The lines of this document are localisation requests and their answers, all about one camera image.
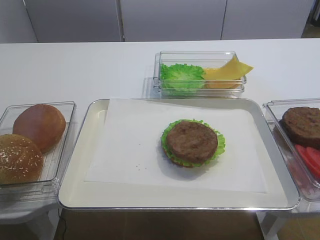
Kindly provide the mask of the clear box with lettuce cheese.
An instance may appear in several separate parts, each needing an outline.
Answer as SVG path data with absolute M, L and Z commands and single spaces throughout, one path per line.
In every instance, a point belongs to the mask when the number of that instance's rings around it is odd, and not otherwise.
M 153 88 L 160 98 L 238 98 L 253 67 L 234 51 L 161 51 Z

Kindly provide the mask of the yellow cheese slice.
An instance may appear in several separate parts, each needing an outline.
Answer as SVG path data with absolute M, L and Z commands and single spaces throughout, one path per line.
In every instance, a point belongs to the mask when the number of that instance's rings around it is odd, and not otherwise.
M 254 68 L 240 62 L 236 56 L 219 68 L 205 68 L 203 78 L 206 89 L 236 89 L 238 82 Z

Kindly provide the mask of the brown beef patty on burger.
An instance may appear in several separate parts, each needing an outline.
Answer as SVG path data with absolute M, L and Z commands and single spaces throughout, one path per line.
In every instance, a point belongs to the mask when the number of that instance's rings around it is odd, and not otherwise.
M 218 150 L 218 135 L 203 123 L 182 120 L 164 137 L 168 152 L 181 164 L 203 165 Z

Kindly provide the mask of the white paper sheet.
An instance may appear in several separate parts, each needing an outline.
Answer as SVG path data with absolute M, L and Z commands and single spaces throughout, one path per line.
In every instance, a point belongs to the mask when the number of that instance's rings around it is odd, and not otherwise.
M 203 121 L 223 134 L 224 153 L 200 167 L 173 164 L 160 140 L 168 125 L 181 119 Z M 261 161 L 268 158 L 247 110 L 113 98 L 86 180 L 265 193 Z

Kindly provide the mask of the green lettuce in box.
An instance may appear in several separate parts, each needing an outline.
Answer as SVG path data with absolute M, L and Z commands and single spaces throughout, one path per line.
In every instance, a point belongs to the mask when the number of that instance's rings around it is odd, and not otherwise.
M 205 87 L 203 78 L 205 71 L 202 67 L 192 64 L 160 65 L 160 86 L 178 92 L 198 90 Z

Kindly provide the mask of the green lettuce leaf on burger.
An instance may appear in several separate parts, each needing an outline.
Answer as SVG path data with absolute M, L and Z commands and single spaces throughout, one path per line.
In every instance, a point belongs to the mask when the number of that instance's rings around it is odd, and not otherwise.
M 165 136 L 167 135 L 167 133 L 169 132 L 169 130 L 176 125 L 177 123 L 181 122 L 182 120 L 187 120 L 187 121 L 191 121 L 191 122 L 198 122 L 198 123 L 202 123 L 204 125 L 206 125 L 207 127 L 210 127 L 211 129 L 214 130 L 214 132 L 217 134 L 218 136 L 218 150 L 216 151 L 216 153 L 214 154 L 214 156 L 207 160 L 204 164 L 200 165 L 200 164 L 194 164 L 192 166 L 188 165 L 188 163 L 181 163 L 179 160 L 174 159 L 174 157 L 169 153 L 169 150 L 165 144 Z M 178 165 L 180 167 L 184 167 L 184 168 L 197 168 L 197 167 L 201 167 L 203 165 L 209 164 L 211 161 L 215 160 L 218 156 L 222 155 L 225 152 L 225 147 L 226 147 L 226 139 L 225 136 L 220 133 L 218 130 L 212 128 L 208 123 L 204 122 L 203 120 L 195 120 L 195 119 L 179 119 L 176 120 L 172 123 L 170 123 L 168 125 L 168 127 L 163 131 L 162 136 L 160 137 L 160 143 L 161 143 L 161 147 L 164 151 L 164 154 L 167 156 L 167 158 L 175 165 Z

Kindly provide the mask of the white metal serving tray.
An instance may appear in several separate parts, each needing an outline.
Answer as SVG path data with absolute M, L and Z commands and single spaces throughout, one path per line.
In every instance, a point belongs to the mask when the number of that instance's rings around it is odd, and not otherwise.
M 58 194 L 60 203 L 65 207 L 115 210 L 290 210 L 299 203 L 297 187 L 260 106 L 243 98 L 139 100 L 188 107 L 248 111 L 254 119 L 269 156 L 268 159 L 260 161 L 267 186 L 266 192 L 87 181 L 87 173 L 97 151 L 112 99 L 96 100 L 88 107 Z

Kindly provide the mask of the plain brown bun half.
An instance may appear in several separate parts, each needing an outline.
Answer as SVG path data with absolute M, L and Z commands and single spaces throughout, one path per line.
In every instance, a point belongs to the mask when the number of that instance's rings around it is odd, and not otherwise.
M 46 153 L 61 140 L 65 128 L 66 120 L 56 107 L 36 104 L 17 117 L 12 133 L 30 139 Z

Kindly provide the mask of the clear box with buns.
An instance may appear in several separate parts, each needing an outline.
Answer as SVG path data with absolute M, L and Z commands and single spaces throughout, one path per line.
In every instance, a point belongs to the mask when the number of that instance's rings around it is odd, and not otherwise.
M 76 103 L 73 101 L 49 102 L 66 120 L 66 128 L 59 143 L 43 155 L 43 167 L 36 182 L 4 184 L 0 186 L 1 202 L 32 202 L 54 199 L 73 151 L 75 140 Z

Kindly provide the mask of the lower brown patty in box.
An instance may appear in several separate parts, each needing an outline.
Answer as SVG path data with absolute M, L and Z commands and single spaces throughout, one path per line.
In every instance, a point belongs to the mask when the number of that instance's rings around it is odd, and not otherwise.
M 303 147 L 312 147 L 317 150 L 320 149 L 319 138 L 310 138 L 310 137 L 298 135 L 297 133 L 294 133 L 292 130 L 289 130 L 289 128 L 286 126 L 283 120 L 280 120 L 279 124 L 283 128 L 284 132 L 286 133 L 286 135 L 288 136 L 288 138 L 291 140 L 292 143 L 301 145 Z

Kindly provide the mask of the brown patty in box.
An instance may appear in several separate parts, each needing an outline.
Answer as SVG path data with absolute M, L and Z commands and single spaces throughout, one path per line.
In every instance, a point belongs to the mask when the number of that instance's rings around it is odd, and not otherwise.
M 292 107 L 282 116 L 282 123 L 294 136 L 320 137 L 320 109 L 315 107 Z
M 283 128 L 284 132 L 286 133 L 286 135 L 288 136 L 288 138 L 291 140 L 292 143 L 301 145 L 303 147 L 312 147 L 317 150 L 320 149 L 319 138 L 310 138 L 310 137 L 298 135 L 297 133 L 294 133 L 292 130 L 289 130 L 289 128 L 286 126 L 283 120 L 280 120 L 279 124 Z

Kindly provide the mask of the sesame bun top in box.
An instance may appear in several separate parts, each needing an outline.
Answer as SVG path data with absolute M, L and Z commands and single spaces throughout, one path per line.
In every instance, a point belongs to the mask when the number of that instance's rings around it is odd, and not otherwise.
M 42 152 L 30 139 L 18 134 L 0 136 L 0 183 L 31 183 L 39 180 L 44 165 Z

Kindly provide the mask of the top brown patty in box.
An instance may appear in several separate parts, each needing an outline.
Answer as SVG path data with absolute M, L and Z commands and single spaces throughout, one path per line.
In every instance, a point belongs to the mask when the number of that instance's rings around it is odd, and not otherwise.
M 315 107 L 292 107 L 282 116 L 282 123 L 294 136 L 320 137 L 320 109 Z

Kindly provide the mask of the white table leg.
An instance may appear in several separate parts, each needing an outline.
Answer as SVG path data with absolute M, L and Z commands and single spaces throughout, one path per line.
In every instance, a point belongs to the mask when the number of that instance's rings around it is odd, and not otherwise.
M 61 208 L 52 209 L 33 220 L 32 231 L 39 240 L 53 240 L 60 221 Z

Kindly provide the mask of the middle red tomato slice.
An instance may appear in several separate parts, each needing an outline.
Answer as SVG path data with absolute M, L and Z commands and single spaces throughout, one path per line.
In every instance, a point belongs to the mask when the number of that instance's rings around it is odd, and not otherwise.
M 310 167 L 312 173 L 319 178 L 320 177 L 320 151 L 312 148 L 306 148 L 307 164 Z

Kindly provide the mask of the red tomato slice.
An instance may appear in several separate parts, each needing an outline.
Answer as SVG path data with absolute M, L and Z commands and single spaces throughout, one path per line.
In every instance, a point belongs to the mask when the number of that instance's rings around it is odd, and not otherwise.
M 307 164 L 310 167 L 312 173 L 319 178 L 320 177 L 320 151 L 312 148 L 306 148 Z
M 304 146 L 301 146 L 301 145 L 298 145 L 298 144 L 295 145 L 295 149 L 297 150 L 297 152 L 300 155 L 301 159 L 303 160 L 304 164 L 307 166 L 308 170 L 311 172 L 311 174 L 314 176 L 314 178 L 318 181 L 318 180 L 320 180 L 320 178 L 316 177 L 312 173 L 310 167 L 308 166 L 308 163 L 307 163 L 308 158 L 307 158 L 306 148 L 307 147 L 304 147 Z

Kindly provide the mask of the left red tomato slice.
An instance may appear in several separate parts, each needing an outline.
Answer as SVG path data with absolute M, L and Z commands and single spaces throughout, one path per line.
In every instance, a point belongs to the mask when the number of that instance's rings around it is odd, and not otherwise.
M 308 166 L 308 163 L 307 163 L 308 158 L 307 158 L 306 148 L 307 147 L 304 147 L 304 146 L 301 146 L 301 145 L 298 145 L 298 144 L 295 145 L 295 149 L 297 150 L 297 152 L 300 155 L 301 159 L 303 160 L 304 164 L 307 166 L 308 170 L 311 172 L 311 174 L 314 176 L 314 178 L 318 181 L 318 180 L 320 180 L 320 178 L 316 177 L 312 173 L 310 167 Z

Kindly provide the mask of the clear box with patties tomatoes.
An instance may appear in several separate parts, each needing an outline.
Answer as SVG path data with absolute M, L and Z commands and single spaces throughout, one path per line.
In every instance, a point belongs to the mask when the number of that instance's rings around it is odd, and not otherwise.
M 272 100 L 263 104 L 268 126 L 299 192 L 307 201 L 316 202 L 320 200 L 320 178 L 304 162 L 281 123 L 285 112 L 294 107 L 319 108 L 320 99 Z

